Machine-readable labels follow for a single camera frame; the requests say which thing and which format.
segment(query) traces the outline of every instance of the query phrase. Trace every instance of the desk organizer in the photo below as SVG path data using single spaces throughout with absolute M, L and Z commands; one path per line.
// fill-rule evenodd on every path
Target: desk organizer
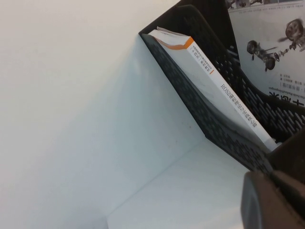
M 266 154 L 238 134 L 232 125 L 223 122 L 219 118 L 220 114 L 211 109 L 159 43 L 148 35 L 157 26 L 192 36 L 270 136 L 284 143 L 274 152 Z M 250 170 L 265 173 L 270 173 L 275 167 L 281 170 L 279 166 L 283 165 L 279 162 L 287 155 L 278 151 L 285 147 L 285 141 L 289 138 L 289 144 L 293 147 L 295 134 L 305 125 L 305 109 L 280 100 L 276 95 L 268 96 L 260 92 L 242 72 L 234 60 L 238 54 L 233 58 L 228 52 L 237 53 L 237 49 L 224 0 L 182 0 L 139 32 L 139 35 L 210 141 Z M 285 172 L 295 177 L 293 173 L 300 172 L 300 169 L 301 166 Z

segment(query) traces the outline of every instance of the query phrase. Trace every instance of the black plastic divider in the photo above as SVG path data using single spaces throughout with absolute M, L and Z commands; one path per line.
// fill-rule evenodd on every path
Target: black plastic divider
M 305 109 L 280 100 L 276 98 L 276 95 L 268 96 L 251 84 L 227 51 L 227 49 L 235 45 L 235 39 L 232 37 L 234 35 L 228 20 L 227 10 L 221 2 L 224 3 L 222 0 L 182 0 L 139 34 L 206 137 L 249 169 L 262 170 L 268 173 L 272 171 L 272 166 L 266 154 L 253 143 L 237 134 L 236 131 L 228 128 L 226 123 L 221 122 L 217 118 L 218 114 L 215 114 L 205 104 L 204 100 L 186 80 L 183 72 L 180 71 L 179 67 L 162 47 L 154 38 L 146 35 L 156 29 L 157 26 L 160 26 L 192 36 L 266 131 L 277 141 L 284 142 L 305 125 Z M 221 14 L 223 16 L 219 16 L 213 21 L 213 15 L 211 14 L 213 11 L 215 17 Z M 213 29 L 202 14 L 208 14 L 207 18 Z

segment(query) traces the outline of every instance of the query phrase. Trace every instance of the white desk surface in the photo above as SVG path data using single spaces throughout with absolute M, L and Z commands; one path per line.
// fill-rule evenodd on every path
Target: white desk surface
M 1 3 L 0 228 L 99 228 L 204 140 L 137 35 L 175 3 Z M 234 165 L 222 173 L 238 183 L 226 183 L 236 200 L 228 206 L 237 208 L 245 170 L 202 147 L 206 157 L 215 152 Z M 198 187 L 214 178 L 206 174 Z M 196 193 L 203 201 L 204 190 Z
M 247 169 L 208 140 L 108 217 L 110 229 L 242 229 Z

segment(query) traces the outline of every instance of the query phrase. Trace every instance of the robot illustration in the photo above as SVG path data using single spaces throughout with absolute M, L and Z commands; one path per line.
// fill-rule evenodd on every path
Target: robot illustration
M 265 63 L 265 71 L 272 70 L 275 67 L 275 61 L 280 61 L 277 53 L 268 53 L 267 51 L 276 49 L 277 47 L 273 47 L 271 49 L 263 49 L 260 46 L 260 43 L 256 41 L 249 41 L 247 45 L 247 52 L 252 55 L 252 60 L 254 60 L 254 56 L 256 55 L 259 59 L 261 59 Z
M 250 2 L 250 6 L 252 6 L 255 3 L 263 3 L 263 0 L 253 0 L 252 2 Z
M 290 40 L 292 43 L 289 49 L 295 50 L 298 46 L 300 47 L 300 52 L 305 50 L 305 30 L 301 19 L 295 19 L 289 22 L 286 26 L 285 34 L 286 37 L 280 38 L 278 42 Z
M 235 3 L 235 0 L 232 1 L 225 1 L 226 5 L 227 5 L 227 9 L 234 9 L 234 7 L 232 6 Z
M 300 52 L 305 50 L 305 29 L 303 27 L 303 21 L 301 19 L 295 19 L 289 22 L 285 30 L 286 37 L 278 39 L 278 42 L 284 42 L 290 40 L 292 43 L 289 45 L 289 49 L 279 51 L 278 53 L 267 53 L 267 51 L 275 49 L 277 47 L 264 50 L 261 48 L 260 43 L 256 41 L 249 41 L 247 45 L 247 52 L 252 55 L 252 60 L 256 55 L 265 63 L 265 71 L 272 70 L 275 67 L 275 61 L 280 61 L 280 57 L 283 56 L 291 49 L 296 50 L 300 48 Z

